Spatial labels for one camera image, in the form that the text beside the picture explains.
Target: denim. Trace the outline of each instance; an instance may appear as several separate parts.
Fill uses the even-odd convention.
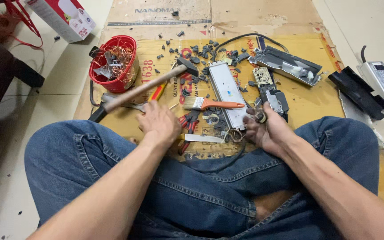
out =
[[[368,126],[351,119],[323,117],[295,132],[377,195],[378,143]],[[53,123],[38,130],[26,147],[25,169],[40,224],[135,147],[109,128],[87,120]],[[225,157],[181,163],[163,158],[129,238],[340,238],[281,159],[257,149],[227,165],[229,161],[231,158]],[[252,199],[280,190],[297,193],[257,221]]]

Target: hammer head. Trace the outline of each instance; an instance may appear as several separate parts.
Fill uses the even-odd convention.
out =
[[[194,75],[194,76],[198,76],[199,75],[199,72],[198,72],[198,69],[195,68],[195,66],[187,59],[184,59],[184,58],[177,58],[177,65],[185,65],[186,67],[188,67],[188,69],[186,70],[186,72]]]

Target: red strap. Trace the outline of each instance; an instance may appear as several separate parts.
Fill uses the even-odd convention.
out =
[[[19,11],[19,9],[12,3],[11,0],[5,0],[5,5],[6,5],[6,8],[7,8],[7,11],[9,14],[11,14],[12,16],[14,17],[19,17],[23,22],[24,24],[26,24],[26,26],[29,27],[29,29],[34,33],[36,34],[36,36],[39,36],[39,38],[41,39],[41,45],[40,46],[35,46],[35,45],[32,45],[30,43],[27,43],[27,42],[24,42],[24,41],[21,41],[19,40],[18,38],[16,38],[15,36],[12,36],[14,37],[15,40],[19,41],[21,44],[24,44],[26,46],[31,46],[31,47],[36,47],[36,48],[40,48],[42,47],[42,45],[44,44],[43,41],[42,41],[42,37],[38,31],[38,29],[36,29],[35,27],[35,24],[32,22],[28,12],[26,12],[26,10],[24,9],[24,7],[20,4],[19,0],[15,0],[17,5],[19,6],[20,10],[22,10],[23,14]]]

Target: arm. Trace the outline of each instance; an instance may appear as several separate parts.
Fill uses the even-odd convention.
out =
[[[244,119],[246,137],[285,161],[346,239],[384,239],[384,202],[294,134],[269,105],[264,111],[263,125]]]
[[[127,238],[150,181],[181,126],[156,101],[138,115],[142,142],[95,184],[50,218],[29,239]]]

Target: hand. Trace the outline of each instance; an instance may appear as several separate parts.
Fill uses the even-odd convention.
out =
[[[245,138],[252,140],[256,146],[279,158],[286,156],[283,144],[295,138],[296,134],[290,129],[285,120],[277,114],[269,102],[263,105],[263,111],[267,120],[265,123],[257,123],[254,119],[244,117],[244,123],[247,124],[247,133]],[[254,109],[247,109],[247,113],[254,115]]]
[[[169,148],[182,131],[179,119],[167,106],[150,101],[143,106],[146,115],[138,114],[139,128],[158,146]]]

